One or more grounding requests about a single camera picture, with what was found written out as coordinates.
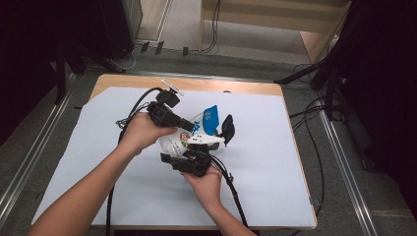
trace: white paper sheet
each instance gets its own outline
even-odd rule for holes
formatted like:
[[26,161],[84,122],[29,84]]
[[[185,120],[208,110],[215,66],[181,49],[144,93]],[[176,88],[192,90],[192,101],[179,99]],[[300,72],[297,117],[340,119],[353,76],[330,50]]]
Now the white paper sheet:
[[[109,88],[83,107],[67,149],[34,216],[35,221],[67,189],[89,173],[117,145],[117,120],[126,118],[144,88]],[[156,92],[145,101],[152,101]],[[217,157],[234,176],[248,224],[254,227],[314,228],[317,224],[281,96],[185,91],[173,111],[186,119],[217,105],[220,126],[233,115],[236,134]],[[129,164],[116,183],[113,225],[213,226],[189,184],[161,162],[158,143]],[[222,181],[221,199],[240,219]],[[105,225],[103,204],[93,225]]]

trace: wooden table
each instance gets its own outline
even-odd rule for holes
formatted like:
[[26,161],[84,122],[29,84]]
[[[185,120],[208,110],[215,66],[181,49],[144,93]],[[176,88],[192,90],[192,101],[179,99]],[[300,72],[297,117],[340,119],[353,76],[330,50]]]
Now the wooden table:
[[[312,63],[343,27],[347,0],[221,0],[220,22],[299,30]],[[211,21],[217,0],[202,0],[200,49],[204,20]]]
[[[160,79],[121,75],[103,75],[98,79],[33,221],[115,148],[120,129],[114,122],[125,118],[149,88],[167,89]],[[215,78],[166,79],[185,92],[173,108],[179,116],[187,119],[213,104],[218,106],[220,123],[228,113],[233,115],[236,135],[227,147],[220,146],[216,155],[235,177],[234,185],[251,229],[316,227],[279,85]],[[151,93],[146,101],[154,100],[155,96]],[[189,184],[178,171],[161,162],[159,154],[159,145],[145,149],[116,183],[113,229],[216,229]],[[224,181],[221,199],[240,219]],[[104,225],[105,204],[92,223],[97,227]]]

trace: forearm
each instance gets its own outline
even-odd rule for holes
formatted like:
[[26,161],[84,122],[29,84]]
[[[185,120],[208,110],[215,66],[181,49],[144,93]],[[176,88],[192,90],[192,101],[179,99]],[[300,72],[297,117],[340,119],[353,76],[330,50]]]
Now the forearm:
[[133,155],[111,152],[37,220],[30,235],[84,235]]
[[224,206],[205,206],[205,210],[224,236],[255,235],[224,208]]

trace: human hand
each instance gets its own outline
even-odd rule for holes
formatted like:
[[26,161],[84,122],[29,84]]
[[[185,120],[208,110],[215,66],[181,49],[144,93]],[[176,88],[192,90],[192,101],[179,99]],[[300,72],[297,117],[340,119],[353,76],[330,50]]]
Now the human hand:
[[217,169],[211,166],[203,177],[190,173],[182,173],[182,175],[193,187],[194,194],[207,212],[221,207],[221,173]]
[[149,115],[141,112],[130,121],[118,147],[129,151],[131,155],[137,155],[154,144],[158,138],[175,132],[177,132],[176,127],[155,126]]

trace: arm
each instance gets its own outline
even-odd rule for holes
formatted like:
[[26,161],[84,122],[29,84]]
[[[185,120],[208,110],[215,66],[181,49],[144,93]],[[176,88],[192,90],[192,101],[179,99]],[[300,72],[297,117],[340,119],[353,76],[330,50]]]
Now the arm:
[[221,173],[218,170],[211,166],[203,177],[199,178],[189,173],[183,173],[183,176],[191,184],[200,204],[224,236],[255,235],[221,204]]
[[146,113],[139,113],[117,148],[55,201],[34,223],[29,235],[84,235],[133,157],[159,137],[175,132],[176,128],[154,126]]

